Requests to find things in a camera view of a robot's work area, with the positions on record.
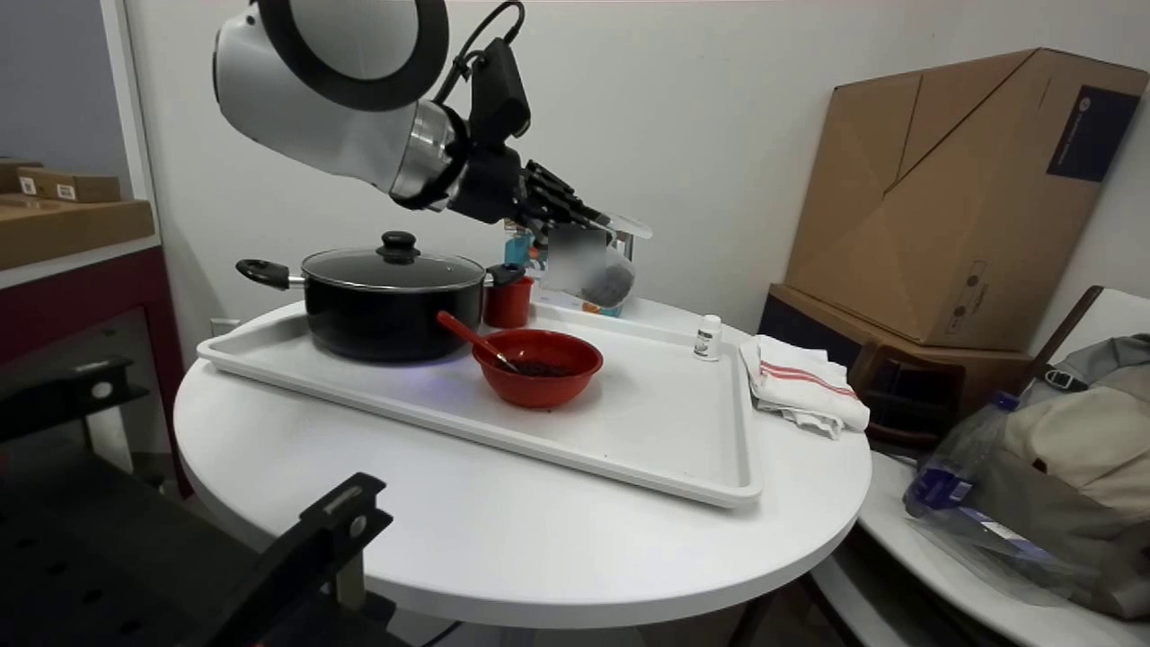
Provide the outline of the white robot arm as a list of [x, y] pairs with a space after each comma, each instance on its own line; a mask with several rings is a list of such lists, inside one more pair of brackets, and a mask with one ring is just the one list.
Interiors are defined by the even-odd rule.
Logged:
[[532, 121], [510, 43], [519, 20], [448, 54], [446, 0], [249, 0], [213, 43], [213, 92], [249, 140], [364, 181], [404, 208], [527, 229], [540, 247], [610, 244], [619, 229], [560, 176], [520, 162]]

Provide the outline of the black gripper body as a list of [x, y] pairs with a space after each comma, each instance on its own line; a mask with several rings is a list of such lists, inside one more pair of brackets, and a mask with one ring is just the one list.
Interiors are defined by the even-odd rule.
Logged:
[[483, 222], [510, 219], [527, 229], [572, 228], [575, 191], [540, 162], [525, 162], [519, 151], [483, 151], [469, 158], [453, 212]]

